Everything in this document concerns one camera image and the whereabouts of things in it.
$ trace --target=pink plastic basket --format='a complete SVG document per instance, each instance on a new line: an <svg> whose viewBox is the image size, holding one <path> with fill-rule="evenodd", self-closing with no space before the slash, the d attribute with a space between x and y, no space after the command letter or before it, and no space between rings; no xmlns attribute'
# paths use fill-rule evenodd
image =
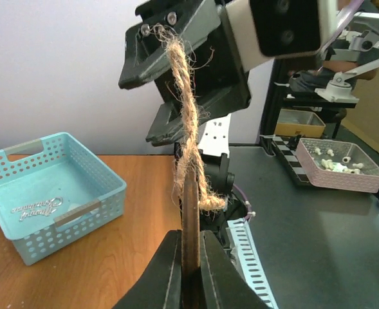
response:
<svg viewBox="0 0 379 309"><path fill-rule="evenodd" d="M321 155L315 153L319 148ZM334 157L327 154L332 149ZM316 187L377 193L379 190L379 167L358 145L337 142L334 140L317 140L301 138L296 151L299 163L308 176L309 181ZM327 171L321 165L321 160L333 160L342 163L344 157L350 157L348 168L353 163L363 163L361 174L346 174Z"/></svg>

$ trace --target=screw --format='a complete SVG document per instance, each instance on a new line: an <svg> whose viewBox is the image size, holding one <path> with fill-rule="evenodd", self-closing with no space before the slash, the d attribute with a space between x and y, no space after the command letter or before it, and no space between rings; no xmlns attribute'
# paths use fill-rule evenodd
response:
<svg viewBox="0 0 379 309"><path fill-rule="evenodd" d="M293 41L293 32L291 30L285 30L281 35L281 42L285 45L289 45Z"/></svg>
<svg viewBox="0 0 379 309"><path fill-rule="evenodd" d="M285 14L290 8L290 1L289 0L278 0L277 8L276 10L280 14Z"/></svg>
<svg viewBox="0 0 379 309"><path fill-rule="evenodd" d="M140 33L142 33L144 37L147 37L149 34L151 34L151 29L149 28L149 25L148 24L141 25Z"/></svg>
<svg viewBox="0 0 379 309"><path fill-rule="evenodd" d="M167 22L171 25L174 26L176 22L178 21L178 16L176 15L175 12L170 12L167 17L166 17Z"/></svg>
<svg viewBox="0 0 379 309"><path fill-rule="evenodd" d="M373 47L373 44L371 41L365 41L362 43L362 48L365 50L370 50Z"/></svg>

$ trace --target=twisted jute rope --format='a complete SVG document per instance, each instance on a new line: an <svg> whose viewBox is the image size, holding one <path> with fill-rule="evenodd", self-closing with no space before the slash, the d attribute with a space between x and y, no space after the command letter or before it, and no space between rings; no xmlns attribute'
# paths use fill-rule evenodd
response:
<svg viewBox="0 0 379 309"><path fill-rule="evenodd" d="M183 197L183 184L188 169L195 169L199 185L199 209L204 211L223 209L225 200L210 190L198 150L198 105L192 93L192 68L188 64L184 44L177 35L160 24L154 26L153 31L157 38L165 44L172 74L182 101L181 115L185 135L181 142L182 156L178 160L175 174L178 196Z"/></svg>

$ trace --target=white wall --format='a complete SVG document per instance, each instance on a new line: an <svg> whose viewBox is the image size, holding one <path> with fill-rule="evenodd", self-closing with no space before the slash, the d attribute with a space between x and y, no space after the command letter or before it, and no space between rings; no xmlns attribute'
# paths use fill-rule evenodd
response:
<svg viewBox="0 0 379 309"><path fill-rule="evenodd" d="M67 131L97 154L171 151L145 142L162 103L155 85L117 85L142 2L0 0L0 149ZM231 142L255 142L271 67L251 72L254 98L233 115Z"/></svg>

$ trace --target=basket handle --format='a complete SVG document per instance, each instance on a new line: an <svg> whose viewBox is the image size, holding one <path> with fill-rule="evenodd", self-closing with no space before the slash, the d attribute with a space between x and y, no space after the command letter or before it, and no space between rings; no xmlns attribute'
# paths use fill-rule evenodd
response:
<svg viewBox="0 0 379 309"><path fill-rule="evenodd" d="M83 204L72 211L68 211L65 214L60 215L59 217L54 218L55 226L61 227L63 224L67 224L70 221L73 221L84 214L91 212L92 210L100 207L100 200L95 199L89 203Z"/></svg>
<svg viewBox="0 0 379 309"><path fill-rule="evenodd" d="M36 140L31 140L29 142L7 147L3 149L3 151L5 152L6 156L9 156L9 155L14 155L15 153L20 153L21 151L30 150L30 149L36 149L37 151L39 149L42 149L41 151L39 151L39 153L41 153L43 151L42 140L38 138Z"/></svg>

